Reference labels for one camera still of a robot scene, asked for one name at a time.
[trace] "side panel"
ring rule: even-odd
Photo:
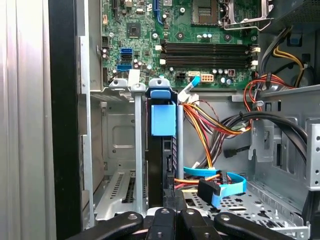
[[[56,239],[48,20],[47,1],[0,1],[4,240]]]

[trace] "ram slot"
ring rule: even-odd
[[[250,58],[214,57],[214,56],[166,56],[166,67],[200,67],[200,68],[233,68],[247,69]]]
[[[166,54],[248,55],[249,47],[240,44],[171,43],[164,45]]]

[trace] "blue plastic latch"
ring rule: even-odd
[[[167,89],[155,89],[150,91],[152,99],[171,99],[171,93]]]
[[[151,135],[176,135],[176,105],[151,106]]]

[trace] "wire bundle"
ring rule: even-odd
[[[305,66],[304,66],[304,63],[299,59],[297,58],[296,56],[293,56],[292,54],[288,53],[288,52],[285,52],[285,51],[280,51],[279,50],[279,46],[277,46],[274,50],[273,50],[273,56],[275,57],[278,57],[278,58],[284,58],[284,59],[289,59],[295,63],[297,63],[300,67],[300,73],[298,75],[298,78],[297,80],[295,81],[294,83],[294,86],[296,88],[299,87],[300,85],[300,82],[302,80],[302,77],[304,75],[304,72],[305,72]]]

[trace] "green circuit board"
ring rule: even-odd
[[[203,2],[216,4],[216,7],[210,10],[203,7],[204,15],[209,16],[206,21],[212,21],[211,25],[194,22],[194,1],[199,1],[198,5]],[[104,86],[108,86],[110,79],[114,77],[113,71],[117,65],[122,63],[121,48],[133,49],[130,64],[133,69],[140,69],[140,82],[148,84],[152,78],[164,77],[170,81],[172,87],[181,88],[189,83],[188,72],[212,74],[213,68],[186,66],[170,69],[163,67],[160,65],[161,51],[155,50],[161,40],[169,43],[257,44],[256,30],[226,31],[219,26],[221,16],[218,2],[219,0],[102,0],[102,41],[108,45],[108,58],[102,61]],[[237,5],[234,16],[237,21],[257,16],[257,0],[237,0],[235,2]],[[154,12],[155,3],[158,3],[158,12]],[[232,84],[221,83],[220,79],[224,76],[217,74],[213,82],[200,83],[199,87],[203,89],[243,89],[252,79],[250,68],[234,69],[230,66],[227,70],[233,72]],[[179,73],[186,73],[187,78],[177,80],[175,76]],[[118,71],[116,74],[117,77],[126,78],[128,76],[127,71],[121,73]]]

